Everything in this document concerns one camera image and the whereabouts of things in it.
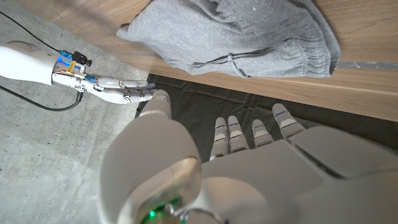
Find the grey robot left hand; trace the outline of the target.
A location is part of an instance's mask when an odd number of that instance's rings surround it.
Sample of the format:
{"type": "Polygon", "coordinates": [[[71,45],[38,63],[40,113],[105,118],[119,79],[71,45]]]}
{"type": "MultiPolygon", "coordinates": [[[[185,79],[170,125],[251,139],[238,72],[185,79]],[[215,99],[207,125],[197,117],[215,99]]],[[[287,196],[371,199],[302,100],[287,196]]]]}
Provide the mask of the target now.
{"type": "Polygon", "coordinates": [[[238,120],[218,118],[208,162],[154,93],[106,151],[101,223],[396,223],[397,154],[273,106],[282,139],[259,120],[254,149],[238,120]]]}

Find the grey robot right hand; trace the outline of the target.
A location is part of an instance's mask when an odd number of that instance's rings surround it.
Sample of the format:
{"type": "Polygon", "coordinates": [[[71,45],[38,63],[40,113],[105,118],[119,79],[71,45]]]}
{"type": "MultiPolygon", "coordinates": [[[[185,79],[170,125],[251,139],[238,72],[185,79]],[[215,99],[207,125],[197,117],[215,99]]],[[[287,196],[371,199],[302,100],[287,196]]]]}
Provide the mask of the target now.
{"type": "Polygon", "coordinates": [[[126,80],[116,77],[90,77],[80,81],[87,93],[116,104],[148,101],[155,92],[155,84],[145,80],[126,80]]]}

